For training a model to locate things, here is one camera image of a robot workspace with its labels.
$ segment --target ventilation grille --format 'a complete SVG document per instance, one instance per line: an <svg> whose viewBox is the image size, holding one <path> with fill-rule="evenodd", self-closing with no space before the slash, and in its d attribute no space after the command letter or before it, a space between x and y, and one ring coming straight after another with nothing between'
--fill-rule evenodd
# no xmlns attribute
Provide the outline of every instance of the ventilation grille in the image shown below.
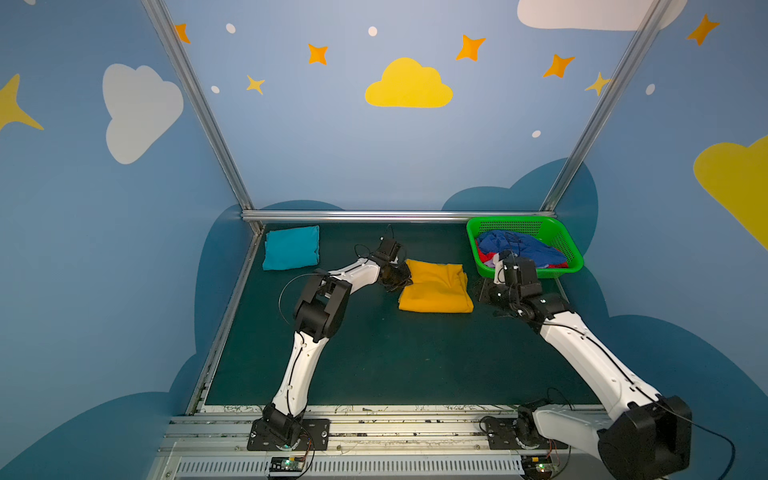
<svg viewBox="0 0 768 480"><path fill-rule="evenodd" d="M176 478L262 478L265 474L264 460L244 458L184 458L176 470Z"/></svg>
<svg viewBox="0 0 768 480"><path fill-rule="evenodd" d="M175 478L264 478L267 462L241 457L183 458ZM378 455L315 458L307 477L334 476L504 476L523 474L518 455Z"/></svg>

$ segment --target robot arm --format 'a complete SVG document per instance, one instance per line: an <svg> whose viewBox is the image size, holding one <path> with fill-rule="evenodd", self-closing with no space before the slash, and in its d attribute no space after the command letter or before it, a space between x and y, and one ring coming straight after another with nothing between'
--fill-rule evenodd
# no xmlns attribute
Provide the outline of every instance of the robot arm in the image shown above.
<svg viewBox="0 0 768 480"><path fill-rule="evenodd" d="M680 398L663 397L627 368L557 294L543 294L527 258L498 262L495 281L484 285L490 303L527 322L574 367L605 412L534 402L521 406L518 441L529 448L546 439L599 458L618 480L645 480L678 472L690 460L691 412Z"/></svg>
<svg viewBox="0 0 768 480"><path fill-rule="evenodd" d="M272 403L264 407L263 420L278 445L294 447L301 433L306 396L320 353L341 327L349 296L380 281L389 287L405 286L410 272L400 258L402 245L381 239L379 249L339 270L317 270L307 281L296 308L293 350L283 382Z"/></svg>

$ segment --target painted cloud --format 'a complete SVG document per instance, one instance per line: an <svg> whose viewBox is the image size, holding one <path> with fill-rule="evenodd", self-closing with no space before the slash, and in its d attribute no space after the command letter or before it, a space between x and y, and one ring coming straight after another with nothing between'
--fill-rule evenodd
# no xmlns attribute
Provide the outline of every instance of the painted cloud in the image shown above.
<svg viewBox="0 0 768 480"><path fill-rule="evenodd" d="M112 121L107 147L115 160L132 164L181 116L184 98L173 82L142 65L110 65L102 84Z"/></svg>
<svg viewBox="0 0 768 480"><path fill-rule="evenodd" d="M533 28L637 30L653 0L520 0L518 18ZM672 0L661 20L664 28L687 0Z"/></svg>

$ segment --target yellow towel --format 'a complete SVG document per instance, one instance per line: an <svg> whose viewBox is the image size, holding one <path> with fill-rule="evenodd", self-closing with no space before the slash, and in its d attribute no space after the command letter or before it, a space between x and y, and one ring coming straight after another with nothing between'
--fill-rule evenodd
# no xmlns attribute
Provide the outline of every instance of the yellow towel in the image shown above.
<svg viewBox="0 0 768 480"><path fill-rule="evenodd" d="M402 289L400 309L409 312L470 313L467 274L461 265L407 260L413 285Z"/></svg>

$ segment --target teal towel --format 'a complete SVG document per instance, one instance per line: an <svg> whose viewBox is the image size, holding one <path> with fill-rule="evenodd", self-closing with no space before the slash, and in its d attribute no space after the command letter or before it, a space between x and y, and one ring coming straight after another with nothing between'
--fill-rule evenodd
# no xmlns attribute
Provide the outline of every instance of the teal towel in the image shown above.
<svg viewBox="0 0 768 480"><path fill-rule="evenodd" d="M262 268L289 270L320 262L320 227L273 230L266 235Z"/></svg>

